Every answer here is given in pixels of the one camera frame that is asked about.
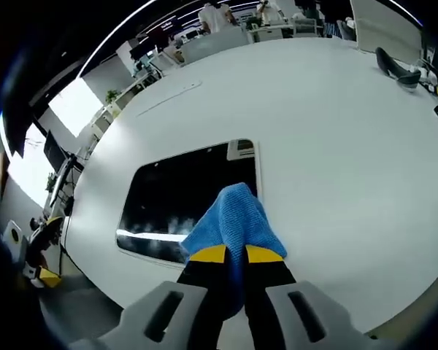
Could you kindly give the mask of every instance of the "table surface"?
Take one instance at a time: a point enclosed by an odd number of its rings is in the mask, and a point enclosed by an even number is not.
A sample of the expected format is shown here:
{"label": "table surface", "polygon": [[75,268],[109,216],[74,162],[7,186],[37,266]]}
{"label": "table surface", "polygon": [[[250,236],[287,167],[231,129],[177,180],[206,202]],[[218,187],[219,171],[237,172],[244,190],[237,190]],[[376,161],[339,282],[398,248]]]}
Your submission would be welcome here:
{"label": "table surface", "polygon": [[[135,96],[76,187],[66,237],[76,265],[123,307],[176,280],[179,266],[115,243],[135,171],[248,138],[259,146],[261,200],[296,279],[340,302],[363,332],[411,304],[438,277],[435,103],[421,87],[400,88],[373,54],[346,43],[300,38],[238,47]],[[236,324],[225,327],[225,343],[244,337]]]}

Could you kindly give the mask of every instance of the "person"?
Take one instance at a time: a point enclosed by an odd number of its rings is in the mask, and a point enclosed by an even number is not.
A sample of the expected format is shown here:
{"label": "person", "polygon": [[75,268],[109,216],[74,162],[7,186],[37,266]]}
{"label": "person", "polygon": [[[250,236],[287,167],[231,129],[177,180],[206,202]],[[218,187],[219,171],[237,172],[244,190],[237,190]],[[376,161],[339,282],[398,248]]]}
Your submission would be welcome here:
{"label": "person", "polygon": [[350,0],[320,0],[320,11],[324,14],[324,35],[342,38],[337,21],[353,18]]}
{"label": "person", "polygon": [[315,0],[296,0],[296,6],[301,9],[306,18],[320,20],[320,14],[316,8]]}
{"label": "person", "polygon": [[256,9],[263,26],[269,26],[272,22],[287,22],[284,12],[273,2],[261,0]]}
{"label": "person", "polygon": [[180,48],[183,46],[183,41],[181,39],[174,39],[173,36],[169,37],[169,46],[164,48],[164,52],[171,59],[176,61],[177,63],[185,62],[185,59],[182,56]]}
{"label": "person", "polygon": [[203,30],[208,33],[217,33],[237,25],[231,9],[226,4],[218,4],[216,0],[209,0],[198,13]]}
{"label": "person", "polygon": [[31,228],[32,232],[34,232],[40,227],[40,224],[35,218],[32,217],[31,221],[29,221],[29,227]]}

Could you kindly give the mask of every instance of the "white wall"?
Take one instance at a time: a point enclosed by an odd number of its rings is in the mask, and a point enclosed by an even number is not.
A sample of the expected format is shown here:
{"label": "white wall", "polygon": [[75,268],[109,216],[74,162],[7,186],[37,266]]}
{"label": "white wall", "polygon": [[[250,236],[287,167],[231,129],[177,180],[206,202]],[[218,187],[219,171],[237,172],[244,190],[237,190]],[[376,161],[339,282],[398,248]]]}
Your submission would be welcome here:
{"label": "white wall", "polygon": [[105,106],[107,105],[105,96],[108,90],[121,91],[134,82],[133,77],[118,56],[105,61],[82,78]]}
{"label": "white wall", "polygon": [[[8,222],[13,220],[23,231],[24,236],[30,237],[32,231],[29,227],[29,221],[32,217],[37,219],[40,216],[42,216],[42,208],[24,193],[11,176],[8,177],[0,204],[0,231],[3,232]],[[49,249],[43,252],[43,255],[48,268],[57,273],[60,261],[60,247],[51,245]]]}
{"label": "white wall", "polygon": [[5,191],[0,203],[0,231],[3,231],[10,220],[16,222],[26,237],[31,235],[29,221],[32,217],[42,215],[42,208],[36,204],[21,187],[8,177]]}
{"label": "white wall", "polygon": [[130,51],[138,45],[138,40],[132,39],[124,42],[117,49],[117,56],[121,59],[123,65],[128,69],[131,76],[134,75],[135,67],[134,61],[131,59]]}
{"label": "white wall", "polygon": [[79,148],[87,146],[92,134],[89,126],[86,126],[78,137],[74,137],[50,108],[39,118],[39,123],[46,131],[52,131],[60,147],[71,153],[76,153]]}

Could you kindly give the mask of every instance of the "blue microfiber towel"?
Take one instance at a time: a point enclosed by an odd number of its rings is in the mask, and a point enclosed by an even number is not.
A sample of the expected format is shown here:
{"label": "blue microfiber towel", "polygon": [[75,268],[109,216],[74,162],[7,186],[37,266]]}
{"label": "blue microfiber towel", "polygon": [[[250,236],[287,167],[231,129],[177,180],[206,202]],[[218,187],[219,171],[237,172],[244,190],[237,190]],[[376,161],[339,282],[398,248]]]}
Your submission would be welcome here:
{"label": "blue microfiber towel", "polygon": [[182,242],[189,255],[218,244],[225,244],[231,253],[235,314],[243,306],[242,255],[245,244],[270,249],[281,257],[287,255],[269,226],[263,206],[243,182],[223,188]]}

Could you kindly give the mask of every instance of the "white chair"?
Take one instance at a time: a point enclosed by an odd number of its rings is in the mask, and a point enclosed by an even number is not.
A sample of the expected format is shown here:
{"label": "white chair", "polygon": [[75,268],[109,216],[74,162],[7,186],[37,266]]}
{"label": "white chair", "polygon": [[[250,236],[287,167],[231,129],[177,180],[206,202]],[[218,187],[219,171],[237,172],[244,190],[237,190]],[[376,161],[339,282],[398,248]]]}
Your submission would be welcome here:
{"label": "white chair", "polygon": [[316,20],[312,18],[294,18],[293,19],[293,37],[317,37]]}
{"label": "white chair", "polygon": [[248,44],[247,34],[240,27],[233,27],[191,40],[182,46],[185,64],[189,64],[220,51]]}
{"label": "white chair", "polygon": [[171,70],[177,69],[180,65],[175,62],[164,51],[155,54],[149,61],[149,65],[158,71],[162,76],[167,75]]}
{"label": "white chair", "polygon": [[360,50],[383,48],[391,57],[414,63],[420,58],[420,30],[392,9],[375,0],[350,0]]}

